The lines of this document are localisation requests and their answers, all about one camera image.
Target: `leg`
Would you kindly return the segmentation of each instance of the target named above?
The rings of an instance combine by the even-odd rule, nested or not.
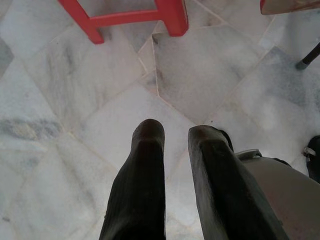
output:
[[[100,240],[165,240],[165,134],[152,119],[133,133],[131,152],[114,179]]]
[[[289,239],[255,178],[219,130],[193,127],[188,141],[205,240]]]
[[[71,15],[76,23],[87,34],[94,44],[103,44],[104,38],[98,29],[90,23],[89,17],[77,0],[58,0],[64,9]]]
[[[160,16],[172,37],[180,37],[188,30],[184,0],[155,0]]]
[[[315,60],[320,55],[320,43],[300,62],[295,65],[295,68],[298,70],[306,69],[310,63]]]

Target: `black rubber foot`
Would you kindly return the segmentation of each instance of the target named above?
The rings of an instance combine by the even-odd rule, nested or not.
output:
[[[305,70],[308,66],[308,64],[305,64],[303,61],[300,61],[295,65],[295,68],[297,70]]]

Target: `chair leg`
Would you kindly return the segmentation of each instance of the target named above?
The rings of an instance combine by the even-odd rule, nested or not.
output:
[[[300,62],[295,65],[295,68],[298,70],[306,69],[310,63],[315,60],[320,55],[320,43]]]
[[[188,30],[184,0],[155,0],[161,18],[172,37],[180,37]]]
[[[58,1],[94,44],[103,44],[105,42],[100,31],[96,29],[96,27],[92,26],[89,16],[86,14],[85,10],[81,7],[77,0]]]

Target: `red stool leg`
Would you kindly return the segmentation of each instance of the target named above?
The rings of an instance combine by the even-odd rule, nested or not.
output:
[[[155,4],[170,36],[186,33],[189,26],[184,0],[155,0]]]
[[[100,32],[96,27],[94,27],[89,20],[88,15],[77,0],[58,0],[64,9],[71,15],[71,17],[76,21],[76,23],[82,28],[82,30],[87,34],[89,39],[94,44],[103,44],[104,38],[101,36]]]

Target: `red plastic stool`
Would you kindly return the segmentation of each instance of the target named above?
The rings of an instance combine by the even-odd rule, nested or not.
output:
[[[155,0],[156,10],[119,12],[89,17],[77,0],[58,0],[94,44],[104,43],[99,27],[162,20],[172,37],[188,30],[184,0]]]

